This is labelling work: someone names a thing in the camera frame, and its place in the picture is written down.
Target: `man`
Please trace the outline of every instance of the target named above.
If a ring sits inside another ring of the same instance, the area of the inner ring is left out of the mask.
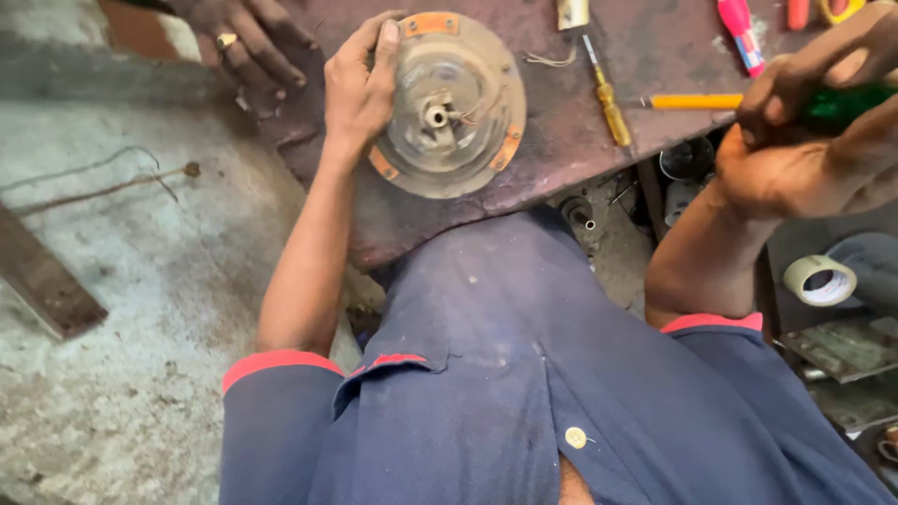
[[[365,22],[325,68],[317,176],[258,353],[224,377],[222,503],[895,503],[762,341],[752,267],[785,217],[898,194],[898,98],[840,137],[771,146],[822,80],[898,66],[898,7],[868,6],[754,84],[718,177],[649,266],[648,325],[537,208],[394,265],[383,325],[343,377],[326,357],[353,168],[391,117],[398,16]]]

